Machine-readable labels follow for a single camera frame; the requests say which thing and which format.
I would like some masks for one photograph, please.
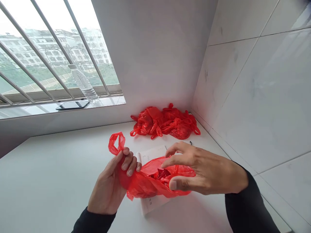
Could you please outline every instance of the plastic water bottle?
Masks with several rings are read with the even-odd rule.
[[[68,67],[71,69],[72,77],[75,83],[80,88],[87,100],[90,103],[96,103],[100,101],[90,81],[81,71],[78,70],[77,65],[68,65]]]

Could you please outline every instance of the black sleeve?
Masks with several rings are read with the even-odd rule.
[[[248,187],[238,194],[225,195],[227,216],[233,232],[280,233],[263,203],[256,181],[245,171]]]
[[[86,207],[76,221],[72,233],[106,233],[115,217],[116,213],[114,215],[94,214],[88,212]]]

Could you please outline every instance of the white wall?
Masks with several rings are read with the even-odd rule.
[[[25,139],[190,109],[217,0],[93,0],[126,105],[0,121],[0,157]]]
[[[304,0],[219,0],[192,104],[295,232],[311,232],[310,16]]]

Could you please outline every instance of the hand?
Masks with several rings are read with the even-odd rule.
[[[134,169],[137,172],[142,168],[142,164],[137,162],[137,158],[133,156],[133,152],[125,147],[123,151],[115,156],[106,166],[104,171],[99,175],[87,210],[95,214],[113,215],[117,212],[126,190],[121,186],[118,177],[117,165],[125,157],[122,164],[122,170],[127,170],[127,175],[132,176]]]
[[[162,168],[185,165],[196,173],[195,177],[173,177],[169,182],[171,190],[192,190],[209,195],[239,193],[248,186],[247,174],[242,167],[207,150],[179,142],[166,151],[165,157],[169,156]]]

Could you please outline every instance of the white paper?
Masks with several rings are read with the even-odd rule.
[[[163,146],[154,147],[147,151],[139,152],[137,153],[137,155],[140,155],[141,163],[142,165],[145,165],[150,160],[164,156],[165,152],[166,152],[166,147],[163,145]],[[143,215],[145,215],[149,213],[150,211],[164,205],[165,203],[169,201],[170,199],[166,198],[163,195],[141,199],[142,213]]]

